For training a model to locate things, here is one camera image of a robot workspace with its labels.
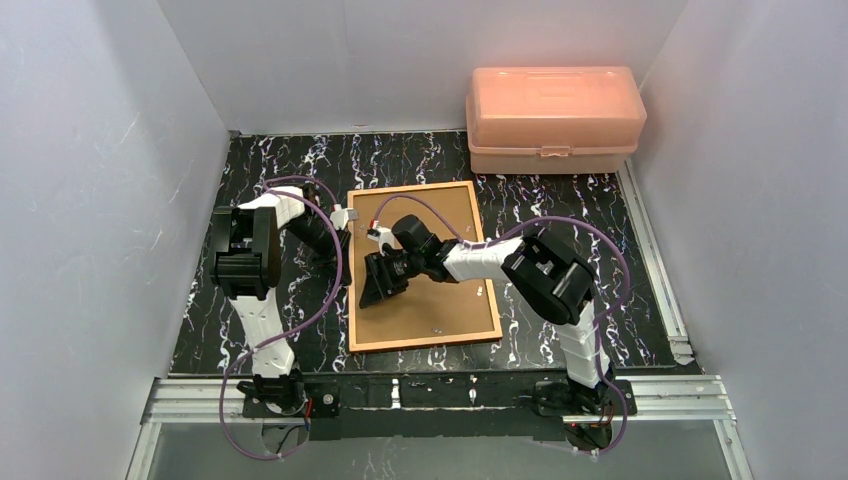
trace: orange plastic box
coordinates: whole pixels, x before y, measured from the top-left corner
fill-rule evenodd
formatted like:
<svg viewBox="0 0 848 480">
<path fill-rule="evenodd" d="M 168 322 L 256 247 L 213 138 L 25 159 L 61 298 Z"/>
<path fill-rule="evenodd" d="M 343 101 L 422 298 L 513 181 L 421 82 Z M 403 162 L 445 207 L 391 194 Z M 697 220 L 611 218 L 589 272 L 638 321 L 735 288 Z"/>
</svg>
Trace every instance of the orange plastic box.
<svg viewBox="0 0 848 480">
<path fill-rule="evenodd" d="M 476 173 L 611 173 L 645 107 L 627 67 L 478 68 L 466 99 Z"/>
</svg>

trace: wooden frame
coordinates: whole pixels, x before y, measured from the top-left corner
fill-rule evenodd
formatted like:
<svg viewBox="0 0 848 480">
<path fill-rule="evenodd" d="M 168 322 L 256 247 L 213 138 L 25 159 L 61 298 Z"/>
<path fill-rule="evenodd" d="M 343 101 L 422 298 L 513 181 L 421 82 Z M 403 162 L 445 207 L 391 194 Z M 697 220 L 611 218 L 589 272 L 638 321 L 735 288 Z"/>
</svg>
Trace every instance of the wooden frame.
<svg viewBox="0 0 848 480">
<path fill-rule="evenodd" d="M 473 233 L 476 235 L 476 238 L 466 238 L 466 239 L 472 240 L 472 241 L 482 241 L 482 240 L 484 240 L 485 237 L 483 236 L 483 227 L 482 227 L 482 224 L 480 222 L 480 211 L 479 211 L 479 208 L 478 208 L 478 205 L 477 205 L 477 197 L 474 194 L 474 184 L 470 181 L 427 184 L 427 185 L 411 185 L 411 186 L 403 186 L 403 187 L 378 188 L 378 189 L 369 189 L 369 190 L 352 190 L 352 191 L 348 192 L 347 204 L 351 208 L 357 208 L 357 200 L 362 200 L 366 197 L 371 196 L 371 197 L 374 197 L 374 198 L 369 198 L 368 203 L 373 206 L 374 202 L 378 201 L 379 197 L 384 197 L 384 196 L 392 195 L 392 194 L 395 194 L 395 193 L 412 193 L 412 194 L 423 193 L 424 195 L 422 195 L 422 199 L 427 200 L 426 196 L 428 194 L 426 192 L 428 192 L 428 191 L 432 192 L 434 190 L 443 190 L 443 189 L 462 189 L 462 190 L 467 192 L 468 200 L 469 200 L 469 203 L 470 203 L 470 206 L 471 206 L 471 212 L 470 213 L 471 213 L 471 217 L 472 217 L 471 221 L 473 222 Z M 439 193 L 439 195 L 442 195 L 442 194 L 447 195 L 448 192 L 444 191 L 443 193 Z M 408 200 L 408 199 L 400 198 L 400 199 L 397 199 L 397 200 L 393 200 L 390 204 L 387 204 L 385 210 L 383 211 L 384 213 L 381 215 L 380 221 L 381 221 L 382 224 L 384 224 L 386 226 L 391 226 L 391 224 L 394 223 L 397 220 L 397 219 L 391 219 L 391 215 L 388 215 L 389 210 L 390 210 L 389 205 L 397 205 L 397 204 L 401 204 L 404 210 L 407 209 L 407 207 L 409 207 L 412 211 L 420 210 L 421 208 L 423 208 L 419 204 L 412 202 L 411 200 Z M 368 252 L 362 253 L 362 251 L 360 250 L 360 252 L 357 253 L 357 251 L 355 249 L 355 245 L 357 243 L 360 243 L 360 247 L 361 247 L 362 245 L 365 244 L 363 242 L 362 238 L 364 238 L 365 231 L 368 229 L 368 223 L 372 220 L 374 210 L 375 210 L 375 208 L 371 208 L 370 211 L 369 211 L 368 208 L 366 208 L 365 211 L 359 210 L 359 220 L 354 222 L 353 229 L 352 229 L 354 238 L 351 239 L 350 247 L 349 247 L 349 255 L 350 255 L 349 258 L 351 259 L 350 265 L 351 265 L 351 273 L 352 273 L 351 277 L 352 277 L 352 279 L 351 279 L 351 284 L 350 284 L 350 289 L 349 289 L 349 294 L 348 294 L 348 318 L 349 318 L 349 329 L 348 330 L 349 330 L 349 334 L 350 334 L 349 335 L 350 339 L 349 339 L 348 345 L 349 345 L 350 351 L 351 352 L 366 352 L 366 351 L 379 351 L 379 350 L 399 350 L 399 349 L 405 349 L 405 348 L 441 345 L 441 344 L 448 344 L 448 343 L 468 343 L 468 342 L 480 342 L 480 341 L 487 341 L 487 340 L 488 341 L 500 340 L 503 337 L 503 331 L 501 329 L 500 314 L 498 313 L 498 308 L 497 308 L 497 304 L 496 304 L 496 301 L 495 301 L 494 287 L 492 285 L 491 280 L 482 280 L 482 281 L 481 280 L 477 280 L 477 281 L 472 280 L 472 281 L 469 281 L 469 282 L 482 282 L 476 287 L 474 285 L 470 285 L 471 288 L 475 289 L 476 295 L 473 295 L 474 297 L 482 296 L 483 291 L 485 292 L 485 295 L 487 297 L 486 299 L 481 299 L 482 302 L 487 302 L 487 305 L 488 305 L 487 313 L 489 314 L 489 317 L 491 319 L 491 328 L 488 328 L 485 331 L 483 329 L 480 329 L 479 331 L 473 331 L 473 332 L 455 333 L 455 334 L 450 334 L 450 333 L 442 334 L 441 331 L 436 332 L 435 331 L 436 329 L 434 329 L 433 334 L 429 335 L 429 336 L 416 336 L 414 338 L 382 340 L 382 341 L 361 341 L 359 339 L 359 336 L 357 335 L 358 331 L 359 332 L 364 331 L 364 327 L 361 324 L 361 322 L 364 321 L 363 320 L 364 315 L 363 315 L 363 311 L 359 312 L 359 314 L 360 314 L 360 319 L 359 319 L 360 324 L 358 324 L 357 323 L 357 310 L 359 310 L 359 308 L 358 308 L 358 301 L 359 301 L 358 296 L 359 295 L 358 294 L 360 293 L 360 290 L 363 288 L 363 284 L 362 284 L 362 280 L 357 281 L 357 277 L 358 276 L 360 278 L 364 277 L 364 271 L 359 272 L 359 269 L 356 268 L 357 265 L 359 263 L 361 263 L 361 262 L 357 261 L 357 259 L 358 259 L 357 255 L 364 258 L 365 254 L 367 254 Z M 458 210 L 455 209 L 455 208 L 454 209 L 448 209 L 448 210 L 452 210 L 452 211 L 440 212 L 440 213 L 442 213 L 442 214 L 445 214 L 445 213 L 453 214 L 454 216 L 459 215 L 459 214 L 463 214 L 462 212 L 457 213 Z M 447 235 L 444 234 L 444 232 L 447 232 L 447 229 L 445 227 L 443 227 L 440 222 L 435 221 L 435 223 L 436 224 L 431 224 L 431 222 L 428 221 L 427 222 L 428 228 L 430 228 L 431 231 L 433 231 L 434 233 L 437 233 L 442 238 L 450 238 L 449 233 Z M 471 233 L 470 230 L 471 230 L 471 226 L 466 225 L 465 231 Z M 371 251 L 376 251 L 376 244 L 374 245 L 374 249 L 371 250 Z M 423 281 L 429 282 L 429 284 L 432 284 L 432 285 L 438 286 L 438 287 L 429 287 L 427 285 L 420 283 L 420 282 L 423 282 Z M 404 298 L 404 295 L 410 295 L 410 297 L 411 297 L 413 294 L 410 294 L 410 291 L 420 289 L 420 288 L 440 288 L 440 289 L 443 289 L 443 290 L 440 290 L 441 292 L 448 292 L 450 294 L 453 294 L 454 289 L 468 288 L 469 287 L 469 285 L 466 285 L 469 282 L 462 282 L 460 284 L 438 284 L 438 283 L 432 282 L 432 281 L 430 281 L 429 279 L 426 279 L 426 278 L 422 279 L 421 281 L 419 281 L 418 278 L 415 278 L 415 279 L 412 279 L 410 282 L 418 282 L 418 284 L 417 285 L 411 284 L 410 289 L 408 289 L 406 292 L 402 293 L 401 295 L 398 295 L 397 297 L 385 300 L 385 302 L 403 301 L 402 299 Z M 459 302 L 461 304 L 461 305 L 459 305 L 459 307 L 466 308 L 466 309 L 474 308 L 474 309 L 477 310 L 478 313 L 481 313 L 482 310 L 483 310 L 483 307 L 481 306 L 481 304 L 476 303 L 476 302 L 478 302 L 478 300 L 476 298 L 472 299 L 472 301 L 463 300 L 463 301 Z M 428 307 L 431 307 L 431 306 L 436 306 L 438 308 L 444 309 L 444 306 L 441 305 L 441 304 L 438 304 L 438 302 L 436 304 L 428 305 Z M 374 309 L 375 307 L 369 307 L 369 310 L 367 310 L 366 312 L 369 312 L 369 313 L 374 312 L 374 310 L 371 310 L 371 309 Z M 411 309 L 406 309 L 406 313 L 405 313 L 406 316 L 404 318 L 398 320 L 398 321 L 406 322 L 409 319 L 409 316 L 410 316 L 409 311 L 410 310 Z M 383 317 L 382 321 L 385 324 L 386 323 L 386 317 L 388 317 L 388 315 L 386 314 L 385 311 L 383 311 L 382 314 L 380 314 L 380 315 Z M 430 318 L 430 319 L 433 318 L 432 316 L 428 317 L 424 314 L 422 314 L 421 316 L 427 317 L 427 318 Z M 395 319 L 393 318 L 392 319 L 392 325 L 395 325 L 394 322 L 395 322 Z M 454 325 L 454 324 L 456 324 L 456 322 L 452 321 L 450 323 L 450 325 Z"/>
</svg>

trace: black marble tabletop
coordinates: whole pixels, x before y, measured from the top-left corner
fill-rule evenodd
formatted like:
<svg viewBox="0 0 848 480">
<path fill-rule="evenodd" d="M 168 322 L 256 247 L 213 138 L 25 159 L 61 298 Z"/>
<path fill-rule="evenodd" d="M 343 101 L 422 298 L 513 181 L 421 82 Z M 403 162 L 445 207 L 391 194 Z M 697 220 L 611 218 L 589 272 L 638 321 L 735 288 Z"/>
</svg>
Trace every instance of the black marble tabletop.
<svg viewBox="0 0 848 480">
<path fill-rule="evenodd" d="M 671 366 L 674 359 L 639 245 L 615 175 L 474 175 L 464 132 L 405 134 L 251 136 L 235 139 L 216 205 L 237 205 L 261 193 L 262 181 L 310 175 L 346 203 L 351 189 L 473 180 L 483 232 L 497 236 L 539 215 L 572 216 L 612 238 L 627 259 L 633 296 L 605 323 L 604 347 L 619 366 Z M 600 298 L 609 305 L 621 289 L 621 270 L 597 238 L 564 225 L 552 226 L 595 267 Z M 285 328 L 315 312 L 332 278 L 307 267 L 309 252 L 283 233 L 283 274 L 278 305 Z M 172 374 L 222 374 L 246 351 L 235 311 L 208 277 L 206 234 L 171 365 Z M 347 292 L 339 292 L 315 326 L 291 339 L 305 372 L 432 371 L 563 367 L 553 329 L 530 309 L 511 284 L 495 282 L 504 337 L 498 343 L 435 346 L 400 352 L 351 355 L 347 351 Z M 241 371 L 250 372 L 250 362 Z"/>
</svg>

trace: white wall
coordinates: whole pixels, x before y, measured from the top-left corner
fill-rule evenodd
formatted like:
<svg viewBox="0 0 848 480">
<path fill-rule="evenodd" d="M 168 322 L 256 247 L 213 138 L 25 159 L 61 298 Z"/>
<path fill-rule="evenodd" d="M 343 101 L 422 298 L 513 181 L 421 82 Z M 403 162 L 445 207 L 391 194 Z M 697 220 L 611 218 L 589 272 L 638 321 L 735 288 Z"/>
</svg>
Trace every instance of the white wall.
<svg viewBox="0 0 848 480">
<path fill-rule="evenodd" d="M 757 478 L 844 478 L 848 4 L 693 0 L 634 162 Z"/>
<path fill-rule="evenodd" d="M 245 133 L 465 125 L 480 66 L 627 65 L 686 0 L 159 0 L 224 124 Z"/>
<path fill-rule="evenodd" d="M 154 0 L 0 4 L 0 478 L 123 478 L 227 132 Z"/>
</svg>

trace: wooden tray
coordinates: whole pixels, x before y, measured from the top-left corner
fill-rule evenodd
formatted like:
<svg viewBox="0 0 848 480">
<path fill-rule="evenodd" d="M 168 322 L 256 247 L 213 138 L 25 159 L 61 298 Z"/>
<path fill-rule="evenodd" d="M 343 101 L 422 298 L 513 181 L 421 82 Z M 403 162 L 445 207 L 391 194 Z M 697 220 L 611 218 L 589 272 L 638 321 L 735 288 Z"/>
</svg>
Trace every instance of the wooden tray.
<svg viewBox="0 0 848 480">
<path fill-rule="evenodd" d="M 366 237 L 380 203 L 395 193 L 409 193 L 432 205 L 466 240 L 482 241 L 483 229 L 472 182 L 438 183 L 348 192 L 347 204 L 359 212 L 350 242 L 353 279 L 348 298 L 350 351 L 399 350 L 448 343 L 500 340 L 500 315 L 491 280 L 459 284 L 436 283 L 419 275 L 395 297 L 362 310 L 359 295 L 365 286 L 365 255 L 377 251 Z M 380 214 L 380 225 L 391 228 L 413 214 L 441 239 L 453 238 L 426 207 L 405 198 L 392 200 Z"/>
</svg>

